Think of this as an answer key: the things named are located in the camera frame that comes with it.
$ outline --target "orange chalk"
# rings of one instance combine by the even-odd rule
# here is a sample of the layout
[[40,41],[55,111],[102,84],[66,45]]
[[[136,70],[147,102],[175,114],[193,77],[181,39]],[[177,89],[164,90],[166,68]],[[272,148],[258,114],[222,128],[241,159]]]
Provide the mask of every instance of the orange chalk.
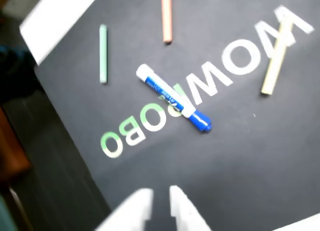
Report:
[[163,42],[172,42],[172,2],[161,0]]

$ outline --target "yellow chalk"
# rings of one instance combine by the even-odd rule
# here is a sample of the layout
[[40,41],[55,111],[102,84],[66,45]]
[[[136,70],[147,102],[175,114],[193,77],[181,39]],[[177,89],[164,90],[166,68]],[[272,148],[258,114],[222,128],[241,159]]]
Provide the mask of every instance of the yellow chalk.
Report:
[[275,41],[274,53],[270,60],[261,93],[272,95],[287,50],[286,38],[293,28],[293,21],[284,17],[279,27],[279,37]]

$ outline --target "dry erase marker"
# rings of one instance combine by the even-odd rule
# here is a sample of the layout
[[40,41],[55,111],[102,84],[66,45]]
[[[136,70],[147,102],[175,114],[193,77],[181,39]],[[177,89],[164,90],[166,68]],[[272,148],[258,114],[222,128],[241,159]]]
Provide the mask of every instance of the dry erase marker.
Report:
[[210,118],[196,110],[191,102],[181,97],[172,87],[156,75],[148,65],[140,65],[136,71],[136,75],[158,94],[162,95],[169,104],[189,119],[198,130],[206,132],[211,130]]

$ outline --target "chalk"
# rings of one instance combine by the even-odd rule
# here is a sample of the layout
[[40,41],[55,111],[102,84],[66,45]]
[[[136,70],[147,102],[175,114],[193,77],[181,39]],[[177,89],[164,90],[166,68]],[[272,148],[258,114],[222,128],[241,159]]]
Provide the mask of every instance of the chalk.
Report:
[[108,83],[108,28],[101,24],[100,34],[100,83]]
[[172,42],[172,2],[161,0],[163,42]]
[[275,41],[274,52],[266,71],[261,89],[262,94],[272,95],[274,91],[287,50],[286,38],[288,37],[288,34],[291,32],[292,28],[293,21],[287,17],[284,17],[282,22],[280,23],[279,37]]

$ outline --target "floor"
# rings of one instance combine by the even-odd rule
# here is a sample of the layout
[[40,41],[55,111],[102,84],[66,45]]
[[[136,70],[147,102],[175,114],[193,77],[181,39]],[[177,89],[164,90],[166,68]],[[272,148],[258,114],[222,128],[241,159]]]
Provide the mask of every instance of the floor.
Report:
[[[25,48],[20,22],[0,26],[0,45]],[[2,105],[33,169],[12,183],[34,230],[93,230],[110,210],[48,97]]]

